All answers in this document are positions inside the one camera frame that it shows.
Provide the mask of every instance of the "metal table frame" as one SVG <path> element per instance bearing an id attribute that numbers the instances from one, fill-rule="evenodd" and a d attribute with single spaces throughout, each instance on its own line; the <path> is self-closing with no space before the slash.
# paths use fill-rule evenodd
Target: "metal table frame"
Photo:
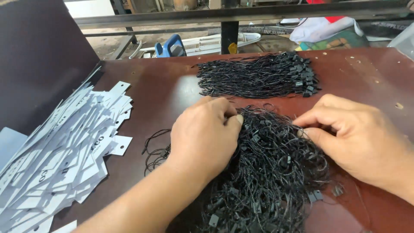
<path id="1" fill-rule="evenodd" d="M 159 12 L 127 15 L 122 7 L 122 0 L 115 0 L 119 15 L 104 17 L 76 18 L 75 22 L 80 29 L 125 27 L 126 32 L 86 34 L 85 36 L 118 36 L 123 35 L 121 45 L 111 59 L 118 59 L 131 42 L 136 43 L 135 35 L 195 32 L 205 31 L 217 27 L 195 27 L 190 29 L 168 29 L 133 31 L 132 27 L 167 24 L 189 24 L 220 22 L 223 29 L 221 37 L 221 52 L 229 54 L 228 46 L 237 43 L 239 21 L 285 19 L 303 17 L 326 17 L 347 15 L 356 19 L 385 20 L 401 18 L 401 13 L 410 13 L 413 1 L 408 0 L 369 0 L 347 1 L 329 4 L 283 5 L 266 7 L 236 8 L 240 0 L 221 0 L 225 9 L 193 10 L 181 12 Z"/>

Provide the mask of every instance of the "white pipe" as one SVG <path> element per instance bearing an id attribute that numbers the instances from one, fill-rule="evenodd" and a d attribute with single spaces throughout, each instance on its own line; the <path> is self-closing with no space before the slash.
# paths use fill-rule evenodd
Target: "white pipe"
<path id="1" fill-rule="evenodd" d="M 161 4 L 161 10 L 162 11 L 165 11 L 165 9 L 164 9 L 164 1 L 163 0 L 158 0 L 158 1 Z"/>
<path id="2" fill-rule="evenodd" d="M 158 12 L 161 12 L 161 7 L 159 6 L 158 0 L 155 0 L 156 7 L 158 8 Z"/>
<path id="3" fill-rule="evenodd" d="M 137 54 L 138 54 L 138 52 L 140 51 L 140 49 L 141 49 L 141 47 L 142 47 L 142 40 L 140 40 L 140 44 L 138 45 L 138 48 L 135 50 L 135 52 L 130 56 L 130 59 L 132 59 L 132 58 L 134 58 Z"/>

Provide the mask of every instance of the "yellow tag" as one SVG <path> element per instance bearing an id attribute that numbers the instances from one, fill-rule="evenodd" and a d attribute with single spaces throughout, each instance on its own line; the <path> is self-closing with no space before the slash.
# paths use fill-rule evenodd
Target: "yellow tag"
<path id="1" fill-rule="evenodd" d="M 229 52 L 230 52 L 230 54 L 236 54 L 237 53 L 237 44 L 231 43 L 231 45 L 229 45 Z"/>

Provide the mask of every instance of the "red fabric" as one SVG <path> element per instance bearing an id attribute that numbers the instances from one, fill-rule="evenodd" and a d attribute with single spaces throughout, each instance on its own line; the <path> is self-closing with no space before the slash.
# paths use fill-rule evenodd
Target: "red fabric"
<path id="1" fill-rule="evenodd" d="M 321 4 L 321 3 L 325 3 L 323 0 L 306 0 L 309 4 Z M 329 23 L 335 23 L 336 21 L 342 19 L 345 16 L 328 16 L 325 17 L 326 20 L 329 21 Z"/>

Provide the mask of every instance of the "bundle of black strings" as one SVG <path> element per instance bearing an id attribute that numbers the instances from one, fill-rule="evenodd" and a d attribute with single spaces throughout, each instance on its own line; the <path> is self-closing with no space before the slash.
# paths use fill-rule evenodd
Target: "bundle of black strings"
<path id="1" fill-rule="evenodd" d="M 238 147 L 227 168 L 203 191 L 201 221 L 191 232 L 304 232 L 308 194 L 329 181 L 324 153 L 298 137 L 301 128 L 287 116 L 254 106 L 238 112 L 244 116 Z M 159 157 L 147 168 L 159 165 L 169 150 L 145 149 L 149 158 Z"/>
<path id="2" fill-rule="evenodd" d="M 202 95 L 267 99 L 292 93 L 309 97 L 320 90 L 309 59 L 294 51 L 197 66 Z"/>

